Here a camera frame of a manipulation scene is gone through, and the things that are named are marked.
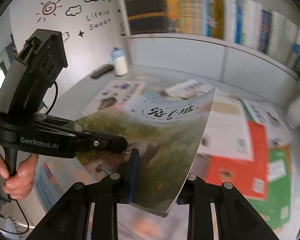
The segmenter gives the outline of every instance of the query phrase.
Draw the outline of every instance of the desk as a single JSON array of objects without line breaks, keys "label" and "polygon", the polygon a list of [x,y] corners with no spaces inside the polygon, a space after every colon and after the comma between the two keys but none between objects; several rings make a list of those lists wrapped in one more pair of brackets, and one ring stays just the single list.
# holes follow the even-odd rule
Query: desk
[{"label": "desk", "polygon": [[[262,99],[261,97],[247,92],[245,90],[236,88],[231,85],[227,85],[213,79],[208,79],[188,73],[166,70],[155,67],[147,66],[130,66],[130,72],[123,77],[117,77],[114,73],[108,73],[103,75],[99,79],[92,80],[89,76],[85,77],[69,89],[66,93],[61,95],[54,108],[51,111],[51,115],[63,117],[71,120],[77,120],[82,117],[81,111],[87,106],[87,104],[96,96],[99,90],[105,87],[111,80],[144,80],[146,87],[143,93],[150,91],[160,91],[163,88],[170,87],[178,82],[189,80],[191,78],[201,78],[213,85],[218,89],[238,96],[239,98],[246,99]],[[279,114],[279,116],[285,120],[285,110],[278,107],[273,103],[269,103]],[[292,240],[295,239],[300,228],[300,128],[297,130],[290,130],[293,135],[293,143],[290,146],[291,149],[291,216],[290,222],[288,222],[279,233],[280,240]],[[80,171],[80,179],[84,176],[84,183],[93,183],[94,179],[85,171],[78,160],[60,160],[53,159],[56,166],[63,167],[62,171],[56,172],[55,178],[62,187],[63,190],[67,190],[74,182],[78,181],[77,175],[68,174],[69,171]],[[125,215],[124,219],[128,219],[126,216],[130,206],[118,207],[118,221],[120,223],[120,215]],[[187,225],[187,208],[183,206],[173,206],[170,215],[166,218],[174,216],[183,216],[184,220],[178,226],[178,230],[181,230],[181,234],[184,234],[184,228]]]}]

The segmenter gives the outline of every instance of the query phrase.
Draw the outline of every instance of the vase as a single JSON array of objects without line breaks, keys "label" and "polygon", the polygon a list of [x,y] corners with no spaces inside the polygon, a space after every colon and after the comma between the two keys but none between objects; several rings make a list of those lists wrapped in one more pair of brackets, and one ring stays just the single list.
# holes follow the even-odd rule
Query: vase
[{"label": "vase", "polygon": [[292,128],[295,129],[300,127],[300,94],[299,96],[291,102],[287,109],[287,123]]}]

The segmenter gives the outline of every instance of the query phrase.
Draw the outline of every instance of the green book cover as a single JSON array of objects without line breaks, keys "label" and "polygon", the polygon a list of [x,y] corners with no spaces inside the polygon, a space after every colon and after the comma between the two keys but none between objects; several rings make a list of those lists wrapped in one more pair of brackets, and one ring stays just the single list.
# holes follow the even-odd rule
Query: green book cover
[{"label": "green book cover", "polygon": [[272,230],[290,219],[290,176],[283,149],[269,150],[269,188],[266,201],[249,200]]}]

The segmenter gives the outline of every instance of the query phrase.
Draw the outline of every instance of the white shelf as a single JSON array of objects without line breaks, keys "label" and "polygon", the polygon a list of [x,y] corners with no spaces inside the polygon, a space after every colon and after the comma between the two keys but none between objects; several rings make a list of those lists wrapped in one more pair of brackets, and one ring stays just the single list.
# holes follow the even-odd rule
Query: white shelf
[{"label": "white shelf", "polygon": [[234,49],[238,49],[244,51],[246,53],[252,54],[256,57],[259,57],[267,62],[281,68],[283,71],[287,72],[293,77],[297,77],[297,74],[286,65],[282,64],[281,62],[275,60],[274,58],[247,46],[243,46],[234,42],[224,41],[220,39],[215,39],[207,36],[199,36],[199,35],[192,35],[192,34],[183,34],[183,33],[150,33],[150,34],[136,34],[128,36],[129,39],[140,39],[140,38],[175,38],[175,39],[186,39],[186,40],[195,40],[195,41],[204,41],[214,44],[219,44],[225,47],[230,47]]}]

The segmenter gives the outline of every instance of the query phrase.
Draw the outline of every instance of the qr code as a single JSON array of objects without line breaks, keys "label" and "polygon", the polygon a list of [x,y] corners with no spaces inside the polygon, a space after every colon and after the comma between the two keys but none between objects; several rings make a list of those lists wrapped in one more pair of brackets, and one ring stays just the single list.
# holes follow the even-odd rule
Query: qr code
[{"label": "qr code", "polygon": [[265,191],[265,183],[262,179],[253,178],[252,190],[263,194]]},{"label": "qr code", "polygon": [[289,216],[289,207],[288,206],[285,206],[283,208],[281,208],[281,211],[280,211],[280,218],[282,220],[286,219],[287,217]]}]

